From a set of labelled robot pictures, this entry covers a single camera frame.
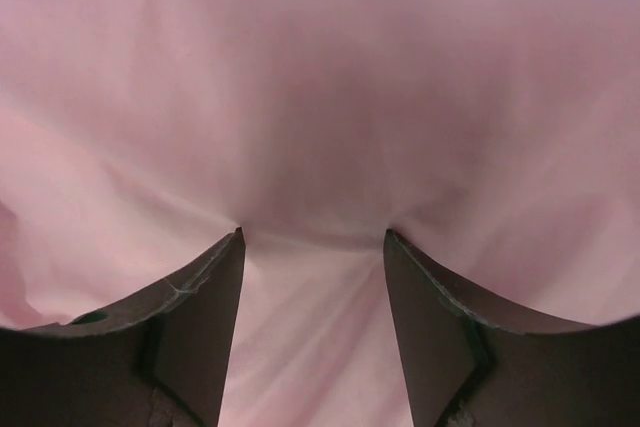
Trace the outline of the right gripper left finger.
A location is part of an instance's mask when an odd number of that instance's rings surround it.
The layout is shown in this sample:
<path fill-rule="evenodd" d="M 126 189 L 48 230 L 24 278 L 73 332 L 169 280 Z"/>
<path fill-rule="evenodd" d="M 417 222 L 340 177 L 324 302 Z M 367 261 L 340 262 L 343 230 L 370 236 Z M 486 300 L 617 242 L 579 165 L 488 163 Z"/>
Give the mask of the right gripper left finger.
<path fill-rule="evenodd" d="M 235 230 L 67 325 L 2 329 L 2 425 L 217 425 L 244 260 Z"/>

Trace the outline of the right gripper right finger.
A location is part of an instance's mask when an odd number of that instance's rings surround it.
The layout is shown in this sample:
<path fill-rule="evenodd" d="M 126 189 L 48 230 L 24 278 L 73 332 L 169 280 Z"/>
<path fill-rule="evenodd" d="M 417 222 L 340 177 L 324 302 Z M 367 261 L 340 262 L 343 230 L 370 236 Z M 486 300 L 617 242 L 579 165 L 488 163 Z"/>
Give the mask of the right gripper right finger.
<path fill-rule="evenodd" d="M 395 231 L 384 270 L 417 426 L 635 426 L 639 321 L 592 326 L 511 302 Z"/>

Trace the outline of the pink satin pillowcase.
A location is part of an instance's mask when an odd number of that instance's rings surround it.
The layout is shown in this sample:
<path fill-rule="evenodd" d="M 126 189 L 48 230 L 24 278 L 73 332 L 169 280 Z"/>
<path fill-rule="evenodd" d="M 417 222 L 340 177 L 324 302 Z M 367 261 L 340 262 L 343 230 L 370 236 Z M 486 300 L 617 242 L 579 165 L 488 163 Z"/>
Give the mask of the pink satin pillowcase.
<path fill-rule="evenodd" d="M 417 426 L 388 231 L 535 311 L 639 321 L 639 0 L 1 0 L 1 331 L 235 230 L 215 426 Z"/>

